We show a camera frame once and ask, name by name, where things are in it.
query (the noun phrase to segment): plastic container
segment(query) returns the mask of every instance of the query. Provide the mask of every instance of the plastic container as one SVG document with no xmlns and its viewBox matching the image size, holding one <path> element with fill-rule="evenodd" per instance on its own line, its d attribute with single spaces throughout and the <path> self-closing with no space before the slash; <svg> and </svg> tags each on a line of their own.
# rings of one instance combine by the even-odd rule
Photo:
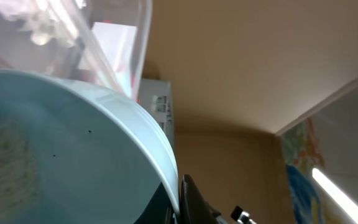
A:
<svg viewBox="0 0 358 224">
<path fill-rule="evenodd" d="M 171 146 L 136 102 L 85 82 L 0 70 L 4 118 L 23 127 L 40 182 L 36 206 L 12 224 L 138 223 L 160 183 L 179 216 Z"/>
<path fill-rule="evenodd" d="M 0 68 L 95 83 L 134 100 L 151 13 L 151 0 L 0 1 Z"/>
</svg>

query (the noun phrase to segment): clear plastic bin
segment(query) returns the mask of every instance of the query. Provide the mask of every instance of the clear plastic bin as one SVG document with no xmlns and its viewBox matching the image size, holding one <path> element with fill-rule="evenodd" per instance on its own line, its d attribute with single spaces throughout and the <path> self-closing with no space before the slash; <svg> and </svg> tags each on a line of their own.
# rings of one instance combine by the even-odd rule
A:
<svg viewBox="0 0 358 224">
<path fill-rule="evenodd" d="M 0 0 L 0 68 L 82 80 L 137 98 L 151 0 Z"/>
</svg>

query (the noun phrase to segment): glowing light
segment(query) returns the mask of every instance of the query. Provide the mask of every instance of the glowing light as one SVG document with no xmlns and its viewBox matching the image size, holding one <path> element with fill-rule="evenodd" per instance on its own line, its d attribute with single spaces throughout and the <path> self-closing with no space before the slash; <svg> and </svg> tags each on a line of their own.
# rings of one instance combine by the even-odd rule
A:
<svg viewBox="0 0 358 224">
<path fill-rule="evenodd" d="M 317 168 L 313 168 L 312 176 L 327 194 L 358 224 L 358 206 Z"/>
</svg>

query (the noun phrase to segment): beige wall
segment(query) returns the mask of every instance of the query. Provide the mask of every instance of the beige wall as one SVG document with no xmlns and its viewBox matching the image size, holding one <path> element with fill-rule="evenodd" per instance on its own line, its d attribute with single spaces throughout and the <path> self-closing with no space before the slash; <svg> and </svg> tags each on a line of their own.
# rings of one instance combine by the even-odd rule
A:
<svg viewBox="0 0 358 224">
<path fill-rule="evenodd" d="M 271 136 L 176 135 L 180 181 L 190 174 L 229 221 L 236 205 L 259 224 L 293 223 L 284 161 Z"/>
</svg>

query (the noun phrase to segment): mural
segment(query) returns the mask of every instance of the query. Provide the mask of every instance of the mural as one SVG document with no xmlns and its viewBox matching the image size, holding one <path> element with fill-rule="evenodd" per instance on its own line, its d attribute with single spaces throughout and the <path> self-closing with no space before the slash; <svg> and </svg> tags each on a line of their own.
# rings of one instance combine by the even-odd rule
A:
<svg viewBox="0 0 358 224">
<path fill-rule="evenodd" d="M 336 208 L 327 195 L 314 185 L 311 170 L 324 169 L 324 158 L 318 147 L 311 118 L 287 131 L 282 137 L 295 219 L 298 224 L 342 224 Z"/>
</svg>

